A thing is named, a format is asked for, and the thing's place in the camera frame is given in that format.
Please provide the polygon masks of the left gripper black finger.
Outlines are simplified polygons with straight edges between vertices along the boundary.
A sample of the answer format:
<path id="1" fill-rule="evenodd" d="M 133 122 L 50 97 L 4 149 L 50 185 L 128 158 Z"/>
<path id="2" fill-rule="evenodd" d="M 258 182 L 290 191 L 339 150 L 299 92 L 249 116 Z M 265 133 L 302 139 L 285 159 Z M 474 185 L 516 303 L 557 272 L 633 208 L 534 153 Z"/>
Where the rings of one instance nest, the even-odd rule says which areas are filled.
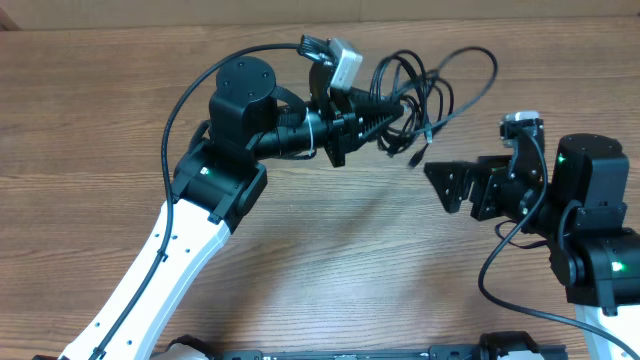
<path id="1" fill-rule="evenodd" d="M 403 105 L 399 100 L 372 95 L 369 91 L 351 88 L 347 100 L 355 113 L 402 113 Z"/>
<path id="2" fill-rule="evenodd" d="M 403 115 L 403 107 L 376 108 L 369 112 L 356 113 L 355 129 L 352 131 L 354 142 L 363 144 L 375 140 L 389 124 Z"/>

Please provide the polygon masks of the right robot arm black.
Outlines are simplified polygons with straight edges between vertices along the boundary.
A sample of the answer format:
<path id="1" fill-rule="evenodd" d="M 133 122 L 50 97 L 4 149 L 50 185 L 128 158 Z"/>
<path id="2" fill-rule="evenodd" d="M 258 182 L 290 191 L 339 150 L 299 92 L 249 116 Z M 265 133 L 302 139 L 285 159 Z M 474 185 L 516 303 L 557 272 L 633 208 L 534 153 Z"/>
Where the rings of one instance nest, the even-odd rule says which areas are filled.
<path id="1" fill-rule="evenodd" d="M 544 123 L 535 112 L 509 114 L 500 136 L 510 155 L 474 162 L 429 162 L 424 173 L 449 213 L 463 201 L 478 221 L 502 217 L 512 230 L 542 237 L 550 268 L 574 305 L 566 318 L 486 297 L 509 310 L 582 330 L 591 358 L 639 356 L 639 234 L 625 226 L 629 159 L 615 139 L 575 133 L 559 141 L 555 164 L 544 154 Z"/>

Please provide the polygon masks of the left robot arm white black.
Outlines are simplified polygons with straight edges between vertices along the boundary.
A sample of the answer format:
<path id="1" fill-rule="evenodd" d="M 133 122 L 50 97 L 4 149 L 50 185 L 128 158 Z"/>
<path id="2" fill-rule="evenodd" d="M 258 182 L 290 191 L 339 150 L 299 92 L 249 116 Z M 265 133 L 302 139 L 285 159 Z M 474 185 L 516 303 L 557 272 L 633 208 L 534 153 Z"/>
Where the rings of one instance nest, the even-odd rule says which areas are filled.
<path id="1" fill-rule="evenodd" d="M 251 56 L 215 68 L 209 119 L 175 167 L 140 253 L 92 322 L 62 351 L 81 359 L 147 359 L 195 278 L 267 185 L 264 160 L 325 149 L 334 166 L 402 116 L 396 98 L 354 88 L 356 65 L 316 64 L 309 101 Z"/>

